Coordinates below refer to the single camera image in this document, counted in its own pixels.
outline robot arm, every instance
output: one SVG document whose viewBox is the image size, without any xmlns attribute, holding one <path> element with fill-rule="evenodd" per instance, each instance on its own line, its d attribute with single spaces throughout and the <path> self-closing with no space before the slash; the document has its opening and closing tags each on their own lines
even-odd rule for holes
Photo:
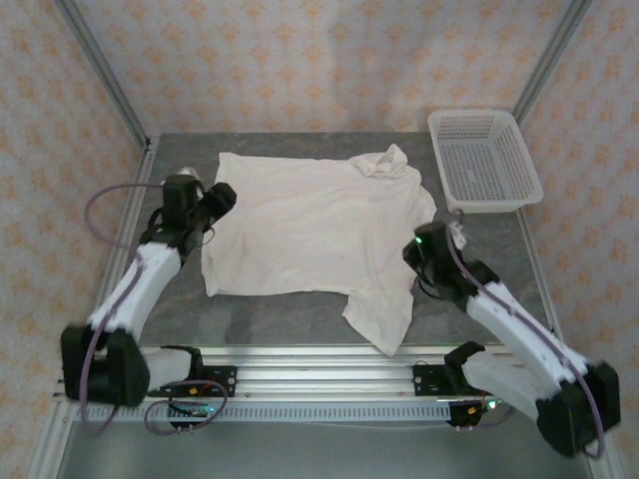
<svg viewBox="0 0 639 479">
<path fill-rule="evenodd" d="M 471 386 L 505 400 L 535 420 L 546 441 L 566 456 L 581 452 L 596 439 L 600 426 L 607 431 L 619 423 L 614 369 L 605 362 L 593 366 L 559 341 L 484 263 L 465 263 L 444 223 L 417 229 L 403 257 L 420 276 L 429 271 L 441 298 L 488 328 L 525 366 L 506 364 L 483 346 L 468 342 L 444 358 L 453 387 Z M 592 409 L 598 410 L 600 425 Z"/>
<path fill-rule="evenodd" d="M 149 313 L 160 293 L 202 242 L 202 234 L 236 202 L 235 192 L 216 184 L 204 192 L 190 175 L 171 175 L 163 184 L 163 206 L 140 238 L 124 277 L 89 317 L 86 326 L 68 326 L 61 337 L 65 392 L 80 397 L 85 358 L 89 401 L 137 406 L 149 390 L 173 381 L 198 378 L 199 350 L 166 346 L 143 354 L 138 346 Z M 106 355 L 94 357 L 106 348 Z"/>
</svg>

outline floral wall pattern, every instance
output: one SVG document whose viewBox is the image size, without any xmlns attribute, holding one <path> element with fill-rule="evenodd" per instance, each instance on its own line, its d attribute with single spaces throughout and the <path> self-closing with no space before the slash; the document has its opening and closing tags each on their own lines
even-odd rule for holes
<svg viewBox="0 0 639 479">
<path fill-rule="evenodd" d="M 566 339 L 620 373 L 615 440 L 639 471 L 639 3 L 593 2 L 523 128 L 528 209 Z"/>
<path fill-rule="evenodd" d="M 61 374 L 60 333 L 93 308 L 108 249 L 91 195 L 140 152 L 49 0 L 0 2 L 0 477 L 26 477 Z M 95 208 L 114 234 L 124 197 Z"/>
<path fill-rule="evenodd" d="M 79 0 L 148 134 L 512 109 L 569 0 Z"/>
</svg>

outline white plastic basket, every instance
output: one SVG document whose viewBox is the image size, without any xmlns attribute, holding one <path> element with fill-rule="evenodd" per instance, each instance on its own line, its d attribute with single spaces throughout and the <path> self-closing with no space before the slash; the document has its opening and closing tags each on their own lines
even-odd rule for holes
<svg viewBox="0 0 639 479">
<path fill-rule="evenodd" d="M 434 112 L 428 127 L 451 212 L 512 212 L 543 198 L 528 149 L 509 113 Z"/>
</svg>

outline gray floor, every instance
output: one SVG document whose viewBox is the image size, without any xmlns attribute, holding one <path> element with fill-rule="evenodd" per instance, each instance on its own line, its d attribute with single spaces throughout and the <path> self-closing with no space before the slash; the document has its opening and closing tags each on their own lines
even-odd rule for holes
<svg viewBox="0 0 639 479">
<path fill-rule="evenodd" d="M 218 154 L 344 160 L 385 151 L 396 143 L 422 175 L 438 207 L 437 218 L 449 219 L 432 143 L 423 133 L 205 134 L 163 135 L 150 181 L 160 182 L 181 167 L 195 167 L 205 186 L 213 184 Z M 147 192 L 136 238 L 151 212 L 161 205 L 159 192 Z M 472 215 L 465 220 L 467 258 L 492 267 L 515 297 L 535 317 L 545 314 L 516 214 Z M 455 306 L 414 289 L 413 320 L 404 343 L 451 344 L 466 340 L 495 342 L 482 326 Z M 145 326 L 142 342 L 154 344 L 354 344 L 365 340 L 341 317 L 345 296 L 310 292 L 278 296 L 207 297 L 200 274 L 200 254 L 192 253 L 167 286 Z"/>
<path fill-rule="evenodd" d="M 114 423 L 95 438 L 74 424 L 58 479 L 589 477 L 583 458 L 559 456 L 520 414 L 472 433 L 361 425 L 218 423 L 161 437 L 142 424 Z"/>
</svg>

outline beige wall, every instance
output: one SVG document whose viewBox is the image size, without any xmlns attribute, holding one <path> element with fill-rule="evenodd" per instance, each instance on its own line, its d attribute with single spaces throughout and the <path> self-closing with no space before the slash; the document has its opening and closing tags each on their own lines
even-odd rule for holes
<svg viewBox="0 0 639 479">
<path fill-rule="evenodd" d="M 512 109 L 569 0 L 79 0 L 149 134 Z"/>
<path fill-rule="evenodd" d="M 593 2 L 524 124 L 528 209 L 564 334 L 621 380 L 617 444 L 639 471 L 639 3 Z"/>
<path fill-rule="evenodd" d="M 140 153 L 50 0 L 0 2 L 0 477 L 26 476 L 61 375 L 60 332 L 90 312 L 108 249 L 82 223 Z M 123 198 L 96 208 L 113 234 Z"/>
</svg>

